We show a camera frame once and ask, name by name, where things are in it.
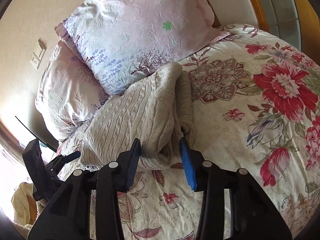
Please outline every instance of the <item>bedsheet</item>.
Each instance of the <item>bedsheet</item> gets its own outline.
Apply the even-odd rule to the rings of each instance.
[[[252,26],[226,25],[221,30],[232,34],[179,61],[191,81],[193,149],[223,169],[246,168],[295,237],[319,204],[320,67]],[[86,127],[81,129],[62,143],[60,152],[79,148]],[[63,168],[60,178],[77,168],[86,167],[75,160]],[[225,200],[227,238],[227,190]],[[166,170],[137,172],[130,191],[118,193],[118,203],[125,239],[193,239],[202,193],[192,192],[177,162]]]

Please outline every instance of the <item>gray knob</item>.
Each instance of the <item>gray knob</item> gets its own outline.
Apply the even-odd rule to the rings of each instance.
[[[74,176],[79,176],[79,175],[81,175],[82,174],[82,170],[75,170],[74,172],[73,172],[73,175]]]
[[[209,168],[209,167],[212,166],[212,163],[211,163],[210,161],[204,161],[204,162],[202,163],[202,166]]]
[[[244,169],[244,168],[240,168],[240,169],[239,169],[239,173],[240,173],[241,175],[247,175],[247,174],[248,174],[248,171],[247,171],[246,169]]]
[[[110,168],[116,168],[116,167],[118,167],[118,163],[117,162],[111,162],[111,163],[109,163],[109,167]]]

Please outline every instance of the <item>beige wall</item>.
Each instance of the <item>beige wall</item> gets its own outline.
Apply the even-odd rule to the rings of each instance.
[[[34,106],[42,73],[58,42],[54,26],[84,0],[13,0],[0,20],[0,120],[18,138],[26,137],[15,115],[38,137],[54,139]],[[221,24],[258,26],[250,0],[209,0]],[[38,39],[47,48],[39,69],[29,62]]]

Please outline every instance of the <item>light switch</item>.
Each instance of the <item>light switch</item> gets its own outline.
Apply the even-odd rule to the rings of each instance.
[[[34,50],[34,52],[35,52],[35,54],[36,54],[36,56],[38,57],[38,58],[40,58],[40,55],[41,55],[41,53],[42,53],[42,48],[41,48],[41,45],[38,43],[37,45],[36,45],[36,47],[35,47],[35,50]]]
[[[38,43],[36,44],[36,47],[33,52],[36,54],[36,56],[39,58],[39,60],[42,59],[44,52],[45,52],[45,48],[43,47],[43,45],[41,45],[40,40],[38,40]]]

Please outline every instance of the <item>pink pillow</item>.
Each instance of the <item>pink pillow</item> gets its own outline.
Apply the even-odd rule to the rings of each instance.
[[[228,35],[213,22],[206,0],[86,0],[63,25],[111,95]]]
[[[91,70],[59,41],[35,101],[49,132],[63,141],[84,121],[93,118],[108,98]]]

